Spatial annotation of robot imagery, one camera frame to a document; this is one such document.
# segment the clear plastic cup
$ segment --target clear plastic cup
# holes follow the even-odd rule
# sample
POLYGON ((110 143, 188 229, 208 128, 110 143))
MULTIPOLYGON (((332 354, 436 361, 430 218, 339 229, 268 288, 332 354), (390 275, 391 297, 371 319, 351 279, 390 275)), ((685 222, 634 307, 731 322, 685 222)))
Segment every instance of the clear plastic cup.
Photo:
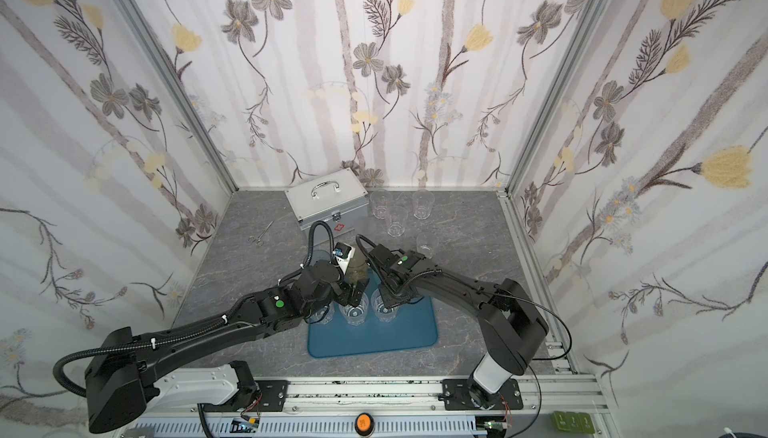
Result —
POLYGON ((379 220, 383 220, 387 210, 392 206, 392 194, 387 190, 376 190, 371 193, 371 212, 379 220))
POLYGON ((379 318, 380 321, 385 323, 392 321, 397 316, 399 308, 387 308, 384 306, 384 299, 382 299, 381 292, 377 289, 371 296, 371 308, 373 308, 373 314, 379 318))
POLYGON ((336 307, 333 306, 333 303, 330 303, 314 313, 309 318, 309 322, 310 324, 328 324, 333 319, 334 314, 336 314, 336 307))
POLYGON ((432 207, 435 206, 435 195, 427 190, 418 190, 412 196, 413 216, 419 220, 425 220, 432 214, 432 207))
POLYGON ((416 251, 423 254, 427 258, 435 256, 435 248, 437 247, 437 237, 435 233, 419 233, 416 237, 416 251))
POLYGON ((406 232, 408 210, 402 206, 391 206, 386 214, 386 232, 389 236, 400 236, 406 232))
POLYGON ((370 308, 368 303, 368 295, 365 293, 362 294, 362 298, 360 298, 360 304, 356 307, 351 307, 349 305, 343 307, 339 305, 339 311, 341 311, 341 315, 344 317, 346 322, 353 327, 361 325, 363 322, 365 322, 366 318, 368 317, 368 308, 370 308))

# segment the floral wallpaper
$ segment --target floral wallpaper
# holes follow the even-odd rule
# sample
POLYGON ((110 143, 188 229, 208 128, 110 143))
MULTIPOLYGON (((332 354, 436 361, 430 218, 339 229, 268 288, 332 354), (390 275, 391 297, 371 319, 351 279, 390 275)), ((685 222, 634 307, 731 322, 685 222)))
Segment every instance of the floral wallpaper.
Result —
POLYGON ((587 0, 136 0, 239 186, 502 186, 587 0))
POLYGON ((514 191, 627 437, 768 427, 765 2, 611 0, 514 191))
POLYGON ((0 427, 80 436, 53 362, 168 328, 229 193, 110 0, 0 15, 0 427))

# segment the black robotic arm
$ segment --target black robotic arm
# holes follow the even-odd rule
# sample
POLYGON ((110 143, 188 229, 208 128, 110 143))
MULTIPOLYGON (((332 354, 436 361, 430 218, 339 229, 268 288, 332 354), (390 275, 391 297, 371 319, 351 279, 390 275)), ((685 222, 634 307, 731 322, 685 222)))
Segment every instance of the black robotic arm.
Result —
MULTIPOLYGON (((548 327, 533 305, 516 299, 528 300, 518 283, 507 279, 492 284, 462 277, 442 270, 422 254, 392 252, 360 235, 357 244, 381 279, 379 289, 387 306, 403 306, 427 294, 478 319, 488 354, 468 382, 477 407, 490 403, 510 375, 524 373, 548 327)), ((295 328, 333 301, 357 305, 367 282, 345 282, 339 260, 350 258, 350 247, 333 247, 332 240, 330 246, 331 262, 309 266, 310 253, 302 267, 282 278, 278 286, 247 294, 222 314, 137 336, 130 328, 113 331, 100 348, 61 358, 54 366, 54 378, 72 393, 86 396, 91 433, 128 424, 160 394, 156 383, 177 368, 224 348, 295 328), (64 366, 88 357, 93 359, 82 388, 64 374, 64 366)))

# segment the blue tray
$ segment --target blue tray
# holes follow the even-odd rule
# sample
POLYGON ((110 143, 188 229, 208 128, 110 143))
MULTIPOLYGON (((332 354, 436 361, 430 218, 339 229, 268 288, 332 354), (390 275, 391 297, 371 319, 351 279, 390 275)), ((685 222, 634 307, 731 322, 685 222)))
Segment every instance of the blue tray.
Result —
MULTIPOLYGON (((379 277, 368 270, 370 282, 366 294, 370 299, 379 287, 379 277)), ((341 316, 339 305, 328 324, 311 324, 306 348, 310 356, 328 358, 392 350, 431 347, 437 342, 437 323, 432 299, 424 297, 417 304, 404 304, 397 317, 384 323, 368 309, 366 322, 353 327, 341 316)))

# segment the gray marble surface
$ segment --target gray marble surface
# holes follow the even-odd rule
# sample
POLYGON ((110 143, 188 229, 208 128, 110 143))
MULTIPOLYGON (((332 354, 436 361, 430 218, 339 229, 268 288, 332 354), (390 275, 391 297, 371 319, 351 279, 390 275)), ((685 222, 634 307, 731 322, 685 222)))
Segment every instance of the gray marble surface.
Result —
MULTIPOLYGON (((395 190, 393 194, 396 204, 412 209, 410 192, 395 190)), ((435 197, 431 216, 417 220, 411 214, 403 236, 389 236, 384 220, 373 216, 365 222, 363 234, 390 248, 407 250, 416 247, 419 232, 434 233, 439 245, 433 259, 444 268, 497 283, 511 278, 527 289, 496 194, 435 192, 435 197)), ((338 241, 353 243, 358 232, 344 234, 338 241)), ((305 235, 299 230, 284 192, 236 193, 175 325, 224 311, 241 295, 274 286, 278 278, 295 270, 305 255, 305 235), (263 246, 248 242, 249 236, 257 236, 272 220, 263 246)), ((308 327, 302 324, 265 340, 227 348, 189 366, 218 366, 231 360, 245 360, 255 376, 471 373, 485 354, 477 321, 439 300, 433 300, 433 305, 439 338, 429 348, 316 359, 307 353, 308 327)), ((542 349, 537 356, 547 355, 542 349)), ((550 363, 532 363, 537 374, 552 373, 550 363)))

